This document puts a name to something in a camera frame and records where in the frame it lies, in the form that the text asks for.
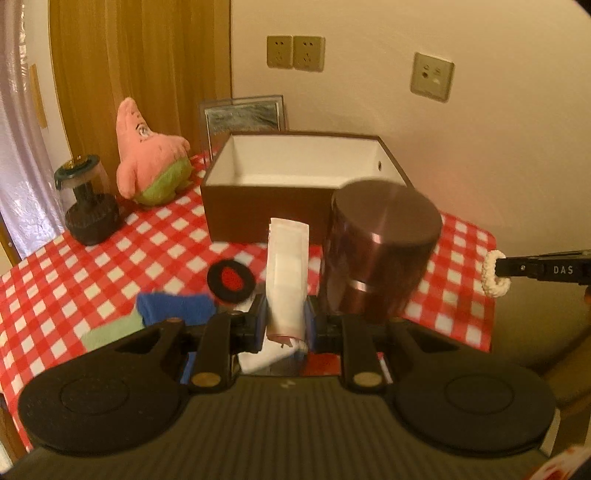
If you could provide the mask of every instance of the framed picture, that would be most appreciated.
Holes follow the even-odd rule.
[[[285,130],[283,95],[202,102],[200,127],[205,165],[209,166],[231,132]]]

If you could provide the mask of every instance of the red and white checkered tablecloth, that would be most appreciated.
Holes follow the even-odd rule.
[[[198,172],[196,185],[204,172]],[[495,239],[443,215],[441,239],[406,316],[488,350],[494,302],[480,285],[480,263]],[[309,291],[317,291],[319,247],[310,248]],[[132,213],[117,233],[95,247],[69,233],[23,260],[0,280],[0,387],[17,429],[18,394],[45,369],[85,352],[80,337],[128,314],[139,291],[207,292],[207,267],[235,258],[264,280],[266,245],[212,243],[199,186],[175,202]]]

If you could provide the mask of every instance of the brown box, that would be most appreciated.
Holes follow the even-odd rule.
[[[352,180],[390,179],[412,186],[380,137],[325,132],[233,134],[201,185],[214,242],[267,242],[271,218],[326,235],[333,192]]]

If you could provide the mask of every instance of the electrical outlet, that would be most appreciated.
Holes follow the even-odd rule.
[[[324,37],[294,37],[294,68],[322,72]]]
[[[447,102],[452,87],[454,64],[416,52],[410,91],[417,95]]]
[[[289,35],[267,37],[267,66],[290,69],[293,66],[294,39]]]

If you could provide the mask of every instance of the brown metallic cylinder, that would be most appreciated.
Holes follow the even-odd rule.
[[[441,234],[441,215],[411,187],[359,180],[332,200],[320,267],[325,312],[382,323],[402,313]]]

